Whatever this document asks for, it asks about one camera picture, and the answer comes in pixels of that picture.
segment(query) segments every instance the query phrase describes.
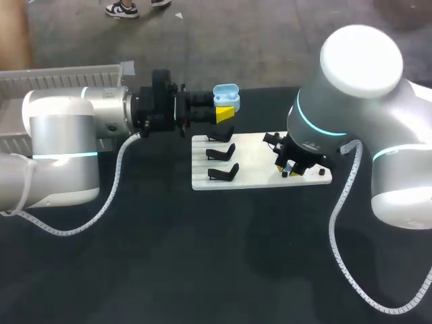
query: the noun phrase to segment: black holder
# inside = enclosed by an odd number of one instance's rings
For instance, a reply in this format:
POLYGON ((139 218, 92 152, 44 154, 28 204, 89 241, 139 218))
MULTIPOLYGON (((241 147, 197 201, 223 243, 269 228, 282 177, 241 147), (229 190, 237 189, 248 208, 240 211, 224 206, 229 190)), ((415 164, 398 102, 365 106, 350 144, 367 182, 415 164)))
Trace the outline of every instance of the black holder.
POLYGON ((236 145, 233 143, 229 147, 226 153, 216 150, 208 149, 205 151, 205 155, 208 159, 214 159, 219 161, 229 161, 236 150, 236 145))
POLYGON ((221 180, 226 182, 231 182, 236 177, 238 170, 240 170, 240 165, 238 163, 234 164, 230 172, 223 172, 221 170, 209 169, 207 174, 210 180, 221 180))
POLYGON ((218 132, 211 132, 207 135, 210 140, 216 140, 217 142, 228 143, 231 140, 232 135, 234 134, 234 126, 231 126, 225 134, 221 134, 218 132))

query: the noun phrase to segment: white cable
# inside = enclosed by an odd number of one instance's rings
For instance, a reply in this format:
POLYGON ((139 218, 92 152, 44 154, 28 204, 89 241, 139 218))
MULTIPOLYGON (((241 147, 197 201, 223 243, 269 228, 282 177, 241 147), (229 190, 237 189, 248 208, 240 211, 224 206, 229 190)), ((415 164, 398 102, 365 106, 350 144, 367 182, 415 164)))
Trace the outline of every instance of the white cable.
POLYGON ((139 140, 140 138, 141 138, 140 134, 138 134, 138 133, 134 134, 131 137, 129 137, 121 146, 119 154, 117 156, 117 162, 115 165, 114 183, 113 183, 113 187, 111 189, 111 192, 109 193, 108 199, 105 202, 105 204, 102 206, 101 210, 96 214, 96 216, 94 216, 90 221, 88 221, 84 225, 82 225, 76 229, 71 229, 70 231, 59 231, 58 229, 55 229, 55 228, 52 228, 51 226, 48 226, 43 221, 40 221, 39 219, 37 219, 36 217, 32 216, 29 213, 26 213, 25 211, 19 212, 18 215, 27 219, 28 221, 31 221, 33 224, 39 226, 44 231, 46 231, 50 234, 56 235, 56 236, 72 236, 72 235, 81 233, 84 230, 87 230, 91 225, 96 223, 102 217, 102 215, 105 213, 105 211, 108 209, 109 205, 113 201, 115 193, 117 192, 117 187, 118 187, 119 181, 120 181, 120 174, 122 172, 123 155, 124 155, 127 147, 129 145, 131 145, 133 142, 135 142, 136 140, 139 140))
POLYGON ((351 276, 350 272, 347 270, 342 257, 340 256, 338 246, 336 244, 336 238, 335 238, 335 223, 336 219, 338 218, 338 214, 342 208, 342 206, 345 203, 346 198, 348 197, 348 194, 350 193, 351 187, 354 183, 354 179, 356 178, 358 168, 360 167, 360 162, 362 159, 362 152, 363 152, 363 146, 362 143, 359 140, 353 140, 351 143, 343 146, 346 153, 351 151, 354 147, 356 147, 356 156, 354 158, 354 163, 352 165, 352 169, 350 172, 350 175, 348 176, 348 180, 345 184, 344 190, 342 191, 342 194, 339 197, 339 200, 337 201, 337 204, 331 213, 330 217, 330 223, 329 223, 329 237, 330 237, 330 245, 331 249, 333 250, 333 254, 335 256, 336 262, 338 263, 340 269, 342 270, 342 273, 345 275, 345 278, 348 280, 348 282, 351 284, 351 286, 356 290, 356 292, 360 295, 361 298, 364 299, 365 302, 367 302, 369 305, 371 305, 373 308, 377 309, 380 312, 383 312, 385 314, 390 315, 399 315, 404 314, 409 311, 411 311, 415 306, 419 304, 419 302, 422 300, 422 298, 425 296, 427 290, 429 289, 429 286, 432 283, 432 269, 429 271, 429 273, 426 276, 425 281, 423 282, 423 285, 421 285, 420 290, 417 292, 415 297, 405 306, 402 306, 400 308, 388 308, 384 307, 377 302, 375 302, 371 297, 369 297, 363 289, 356 283, 354 278, 351 276))
POLYGON ((26 168, 26 176, 24 178, 24 189, 22 190, 21 199, 18 202, 18 205, 15 207, 15 210, 12 211, 10 214, 4 211, 0 212, 0 215, 6 217, 15 216, 22 211, 22 207, 24 207, 28 198, 30 185, 32 184, 33 171, 34 171, 34 167, 36 166, 36 161, 29 159, 28 157, 25 157, 20 154, 11 154, 11 155, 16 155, 17 157, 21 157, 23 160, 25 160, 25 162, 27 163, 27 168, 26 168))

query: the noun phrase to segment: gray floor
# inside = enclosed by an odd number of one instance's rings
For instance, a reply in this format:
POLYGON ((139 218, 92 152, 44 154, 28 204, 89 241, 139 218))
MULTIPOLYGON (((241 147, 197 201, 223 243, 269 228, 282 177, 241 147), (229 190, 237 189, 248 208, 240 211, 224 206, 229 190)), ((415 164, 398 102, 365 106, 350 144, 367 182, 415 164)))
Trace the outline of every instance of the gray floor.
POLYGON ((368 24, 400 46, 406 77, 432 78, 428 0, 173 0, 165 11, 137 0, 141 17, 133 21, 105 16, 112 1, 30 3, 37 66, 133 60, 135 85, 149 84, 154 68, 170 69, 175 81, 194 90, 227 82, 299 85, 328 35, 347 24, 368 24), (180 12, 183 20, 175 16, 180 12))

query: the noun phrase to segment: sneaker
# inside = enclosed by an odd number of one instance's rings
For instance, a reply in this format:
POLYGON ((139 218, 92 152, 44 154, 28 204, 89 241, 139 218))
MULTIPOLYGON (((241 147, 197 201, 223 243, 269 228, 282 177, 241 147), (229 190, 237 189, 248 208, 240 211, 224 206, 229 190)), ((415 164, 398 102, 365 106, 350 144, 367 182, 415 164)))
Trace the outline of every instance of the sneaker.
POLYGON ((131 7, 127 8, 121 1, 106 7, 105 13, 114 18, 137 18, 140 15, 136 9, 135 3, 133 3, 131 7))
POLYGON ((151 5, 153 7, 163 7, 164 5, 169 5, 171 0, 151 0, 151 5))

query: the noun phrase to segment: black mount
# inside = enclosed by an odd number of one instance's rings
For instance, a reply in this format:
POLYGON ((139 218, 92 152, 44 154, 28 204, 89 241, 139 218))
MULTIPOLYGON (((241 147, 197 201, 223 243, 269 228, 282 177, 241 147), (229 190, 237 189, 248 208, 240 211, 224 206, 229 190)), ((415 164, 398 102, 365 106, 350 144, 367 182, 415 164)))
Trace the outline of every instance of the black mount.
POLYGON ((277 154, 275 164, 278 167, 285 168, 288 160, 295 162, 290 175, 297 173, 303 176, 306 169, 316 164, 327 167, 332 171, 334 169, 335 164, 331 159, 328 159, 325 155, 304 150, 292 140, 289 134, 281 138, 279 133, 275 133, 274 135, 266 133, 263 142, 273 145, 273 152, 277 154))
POLYGON ((186 92, 186 85, 171 81, 168 70, 152 73, 152 86, 143 86, 139 94, 132 95, 132 121, 148 137, 151 132, 169 132, 180 129, 185 137, 191 122, 216 124, 213 92, 186 92))

